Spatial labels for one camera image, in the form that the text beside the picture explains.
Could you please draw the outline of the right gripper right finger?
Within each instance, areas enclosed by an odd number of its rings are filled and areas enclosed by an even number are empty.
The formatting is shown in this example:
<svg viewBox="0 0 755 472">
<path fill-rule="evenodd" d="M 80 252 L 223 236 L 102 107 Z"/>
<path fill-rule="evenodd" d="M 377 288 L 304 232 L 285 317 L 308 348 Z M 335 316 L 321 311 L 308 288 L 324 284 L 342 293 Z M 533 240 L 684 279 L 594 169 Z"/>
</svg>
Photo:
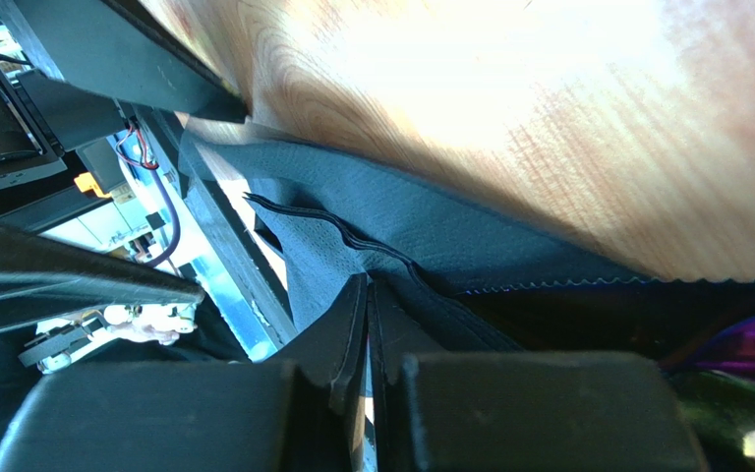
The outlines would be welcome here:
<svg viewBox="0 0 755 472">
<path fill-rule="evenodd" d="M 369 289 L 381 471 L 704 471 L 678 400 L 624 352 L 456 352 Z"/>
</svg>

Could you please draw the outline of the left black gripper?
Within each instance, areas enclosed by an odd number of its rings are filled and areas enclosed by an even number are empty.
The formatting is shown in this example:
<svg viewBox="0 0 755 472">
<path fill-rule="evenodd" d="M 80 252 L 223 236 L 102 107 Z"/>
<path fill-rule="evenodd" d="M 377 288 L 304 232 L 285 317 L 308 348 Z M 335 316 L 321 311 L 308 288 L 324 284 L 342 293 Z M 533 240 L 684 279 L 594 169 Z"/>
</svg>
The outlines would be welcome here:
<svg viewBox="0 0 755 472">
<path fill-rule="evenodd" d="M 249 114 L 138 1 L 0 0 L 0 21 L 47 77 L 0 69 L 0 223 L 66 221 L 122 190 L 109 142 L 122 121 L 101 96 L 221 122 Z M 0 225 L 0 333 L 110 305 L 203 297 L 193 281 Z"/>
</svg>

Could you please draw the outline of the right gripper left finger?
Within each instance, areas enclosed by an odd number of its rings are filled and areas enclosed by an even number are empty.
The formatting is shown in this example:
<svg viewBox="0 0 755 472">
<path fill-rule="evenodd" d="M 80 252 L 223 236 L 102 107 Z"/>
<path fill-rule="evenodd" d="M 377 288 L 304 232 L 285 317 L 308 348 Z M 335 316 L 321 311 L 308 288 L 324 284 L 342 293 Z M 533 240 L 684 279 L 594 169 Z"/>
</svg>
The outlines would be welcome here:
<svg viewBox="0 0 755 472">
<path fill-rule="evenodd" d="M 68 370 L 28 395 L 0 471 L 359 471 L 369 280 L 255 364 Z"/>
</svg>

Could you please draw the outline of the black paper napkin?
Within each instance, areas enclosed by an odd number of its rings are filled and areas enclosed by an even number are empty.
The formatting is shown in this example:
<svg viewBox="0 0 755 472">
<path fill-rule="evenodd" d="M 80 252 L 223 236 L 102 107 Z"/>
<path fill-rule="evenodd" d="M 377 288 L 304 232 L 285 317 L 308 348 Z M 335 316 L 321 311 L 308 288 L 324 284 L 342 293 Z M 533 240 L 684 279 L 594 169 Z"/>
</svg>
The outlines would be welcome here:
<svg viewBox="0 0 755 472">
<path fill-rule="evenodd" d="M 277 238 L 297 329 L 345 282 L 386 282 L 444 347 L 511 351 L 516 343 L 464 308 L 461 295 L 636 283 L 643 275 L 393 169 L 292 143 L 219 145 L 185 135 L 190 158 L 219 157 L 248 183 L 246 201 Z"/>
</svg>

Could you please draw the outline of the iridescent spoon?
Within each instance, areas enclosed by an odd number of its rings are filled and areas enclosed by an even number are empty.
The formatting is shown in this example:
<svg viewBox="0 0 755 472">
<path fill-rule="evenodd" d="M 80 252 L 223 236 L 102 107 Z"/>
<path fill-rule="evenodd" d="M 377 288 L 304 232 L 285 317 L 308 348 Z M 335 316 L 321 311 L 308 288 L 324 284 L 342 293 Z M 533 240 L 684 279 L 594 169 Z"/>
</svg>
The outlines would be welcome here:
<svg viewBox="0 0 755 472">
<path fill-rule="evenodd" d="M 755 316 L 661 364 L 713 471 L 755 471 Z"/>
</svg>

